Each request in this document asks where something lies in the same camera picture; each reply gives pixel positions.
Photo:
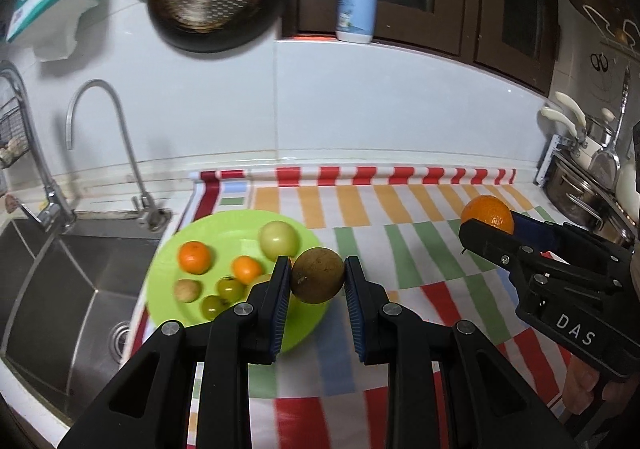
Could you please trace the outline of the person's right hand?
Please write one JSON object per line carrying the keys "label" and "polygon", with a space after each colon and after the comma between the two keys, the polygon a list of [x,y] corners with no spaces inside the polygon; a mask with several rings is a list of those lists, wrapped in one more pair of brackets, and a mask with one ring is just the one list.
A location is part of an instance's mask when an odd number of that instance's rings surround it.
{"label": "person's right hand", "polygon": [[[581,414],[593,402],[594,388],[600,380],[600,373],[582,360],[571,357],[567,365],[562,402],[570,413]],[[639,374],[634,374],[623,383],[608,382],[603,388],[601,399],[613,407],[614,412],[626,408],[639,385]]]}

